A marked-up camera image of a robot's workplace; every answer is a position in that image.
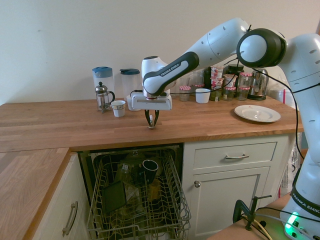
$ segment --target green light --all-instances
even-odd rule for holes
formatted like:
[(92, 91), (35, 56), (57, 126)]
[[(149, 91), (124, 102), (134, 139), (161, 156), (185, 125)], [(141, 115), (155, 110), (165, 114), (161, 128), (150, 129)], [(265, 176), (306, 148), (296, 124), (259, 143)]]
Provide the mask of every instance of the green light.
[[(287, 223), (293, 224), (294, 221), (297, 220), (297, 218), (298, 218), (298, 216), (296, 216), (296, 215), (298, 215), (298, 213), (297, 213), (297, 212), (293, 212), (292, 215), (289, 217)], [(288, 234), (291, 234), (294, 228), (293, 228), (291, 225), (289, 225), (289, 224), (286, 224), (286, 225), (285, 225), (285, 231), (286, 231)]]

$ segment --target dishwasher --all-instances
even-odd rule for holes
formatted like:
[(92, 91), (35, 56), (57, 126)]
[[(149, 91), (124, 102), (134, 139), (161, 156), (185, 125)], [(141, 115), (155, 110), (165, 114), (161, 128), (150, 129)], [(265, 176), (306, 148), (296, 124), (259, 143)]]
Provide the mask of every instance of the dishwasher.
[[(86, 159), (92, 172), (91, 175), (84, 176), (86, 186), (92, 187), (91, 191), (88, 190), (89, 187), (87, 189), (90, 202), (87, 228), (91, 239), (186, 238), (191, 214), (181, 184), (182, 152), (183, 144), (81, 153), (82, 161)], [(144, 160), (153, 160), (158, 164), (157, 175), (152, 184), (137, 181), (137, 172)], [(130, 169), (129, 178), (125, 182), (126, 204), (108, 212), (104, 190), (118, 183), (117, 172), (121, 171), (122, 166)]]

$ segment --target wooden countertop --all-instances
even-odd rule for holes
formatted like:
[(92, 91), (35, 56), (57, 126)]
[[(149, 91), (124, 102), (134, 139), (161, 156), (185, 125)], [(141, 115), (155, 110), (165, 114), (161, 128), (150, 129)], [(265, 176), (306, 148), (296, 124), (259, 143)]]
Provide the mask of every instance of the wooden countertop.
[(68, 148), (0, 153), (0, 239), (32, 239), (69, 162)]
[[(273, 123), (246, 120), (240, 105), (276, 110)], [(0, 239), (30, 240), (69, 160), (69, 152), (294, 133), (295, 110), (279, 101), (233, 100), (198, 104), (173, 100), (155, 129), (144, 111), (124, 117), (96, 110), (95, 100), (0, 106)]]
[[(246, 120), (234, 113), (240, 105), (276, 110), (273, 123)], [(0, 106), (0, 153), (70, 148), (72, 152), (137, 147), (294, 133), (295, 110), (268, 98), (263, 101), (209, 101), (198, 104), (173, 100), (171, 111), (160, 111), (155, 129), (149, 129), (143, 110), (115, 117), (97, 111), (95, 100), (12, 103)]]

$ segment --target wire rack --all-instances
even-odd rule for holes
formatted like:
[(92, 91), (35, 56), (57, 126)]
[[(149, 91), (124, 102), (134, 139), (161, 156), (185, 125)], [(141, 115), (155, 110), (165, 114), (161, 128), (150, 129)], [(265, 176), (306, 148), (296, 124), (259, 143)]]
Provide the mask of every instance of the wire rack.
[(160, 182), (157, 199), (151, 201), (150, 187), (136, 182), (133, 174), (130, 184), (138, 188), (139, 197), (110, 213), (103, 211), (102, 189), (112, 184), (120, 161), (99, 162), (87, 222), (92, 239), (179, 240), (187, 236), (191, 214), (171, 152), (157, 151), (157, 158), (163, 168), (156, 177)]

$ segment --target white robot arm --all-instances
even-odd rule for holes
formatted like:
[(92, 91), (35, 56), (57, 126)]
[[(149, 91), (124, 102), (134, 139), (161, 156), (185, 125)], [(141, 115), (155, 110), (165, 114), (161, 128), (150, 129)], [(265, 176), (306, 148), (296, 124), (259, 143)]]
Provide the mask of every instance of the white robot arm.
[[(168, 65), (156, 56), (145, 58), (143, 93), (133, 94), (132, 106), (170, 110), (171, 98), (165, 91), (171, 83), (192, 70), (217, 64), (235, 53), (239, 61), (250, 68), (279, 66), (296, 99), (309, 146), (291, 198), (283, 209), (294, 214), (282, 212), (280, 218), (320, 240), (320, 36), (304, 34), (285, 39), (272, 30), (248, 29), (245, 21), (234, 18), (209, 31)], [(285, 224), (284, 229), (291, 239), (307, 239), (289, 224)]]
[[(141, 66), (143, 92), (131, 95), (132, 108), (144, 109), (149, 126), (154, 128), (159, 110), (172, 109), (169, 89), (175, 81), (193, 70), (212, 66), (236, 54), (237, 44), (248, 29), (244, 20), (233, 18), (209, 31), (170, 64), (158, 56), (146, 57)], [(150, 120), (149, 110), (156, 112), (154, 122)]]

